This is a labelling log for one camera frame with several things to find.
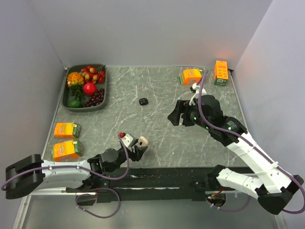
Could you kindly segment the beige earbud charging case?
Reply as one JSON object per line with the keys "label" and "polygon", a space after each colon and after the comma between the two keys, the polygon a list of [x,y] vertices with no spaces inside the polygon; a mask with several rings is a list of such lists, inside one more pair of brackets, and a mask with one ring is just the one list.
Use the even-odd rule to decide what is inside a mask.
{"label": "beige earbud charging case", "polygon": [[148,146],[149,142],[144,136],[140,136],[140,138],[138,139],[138,144],[140,147],[145,147]]}

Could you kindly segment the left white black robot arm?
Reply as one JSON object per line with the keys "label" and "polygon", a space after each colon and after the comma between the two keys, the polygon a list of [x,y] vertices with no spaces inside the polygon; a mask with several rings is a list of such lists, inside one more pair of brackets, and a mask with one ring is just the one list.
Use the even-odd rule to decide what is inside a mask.
{"label": "left white black robot arm", "polygon": [[123,163],[139,161],[147,148],[147,143],[138,142],[117,150],[109,148],[102,154],[78,162],[52,162],[33,154],[5,169],[6,180],[1,190],[5,191],[6,199],[22,198],[34,191],[57,187],[88,192]]}

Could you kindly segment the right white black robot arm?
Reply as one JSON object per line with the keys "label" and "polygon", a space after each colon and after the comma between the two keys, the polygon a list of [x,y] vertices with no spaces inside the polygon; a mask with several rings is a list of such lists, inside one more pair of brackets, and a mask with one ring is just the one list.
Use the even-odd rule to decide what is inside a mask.
{"label": "right white black robot arm", "polygon": [[209,174],[208,184],[213,190],[229,187],[257,199],[269,213],[278,215],[284,211],[293,195],[302,188],[304,180],[291,175],[271,159],[254,142],[246,127],[236,118],[226,116],[219,101],[212,95],[203,95],[192,101],[178,100],[167,119],[174,125],[198,125],[210,136],[234,152],[253,171],[246,176],[217,165]]}

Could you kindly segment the black earbud charging case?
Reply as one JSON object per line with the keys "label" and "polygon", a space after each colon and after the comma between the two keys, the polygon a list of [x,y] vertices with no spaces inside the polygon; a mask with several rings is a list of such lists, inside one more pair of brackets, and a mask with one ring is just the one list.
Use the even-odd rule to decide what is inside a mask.
{"label": "black earbud charging case", "polygon": [[149,101],[148,101],[147,98],[140,98],[140,99],[139,99],[139,104],[140,104],[141,106],[145,106],[145,105],[147,105],[148,103],[149,103]]}

